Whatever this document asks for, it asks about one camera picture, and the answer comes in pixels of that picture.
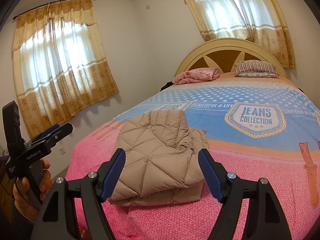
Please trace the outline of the person's left hand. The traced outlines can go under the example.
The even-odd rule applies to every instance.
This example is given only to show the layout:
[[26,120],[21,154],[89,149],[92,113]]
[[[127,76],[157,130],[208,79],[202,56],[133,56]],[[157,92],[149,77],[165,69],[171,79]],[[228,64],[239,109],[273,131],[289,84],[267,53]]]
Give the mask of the person's left hand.
[[[52,187],[51,173],[49,171],[50,163],[46,159],[42,159],[43,175],[39,184],[40,200],[44,201],[49,190]],[[34,206],[33,200],[30,199],[30,183],[26,177],[17,179],[13,194],[15,198],[16,209],[29,220],[35,221],[39,210]]]

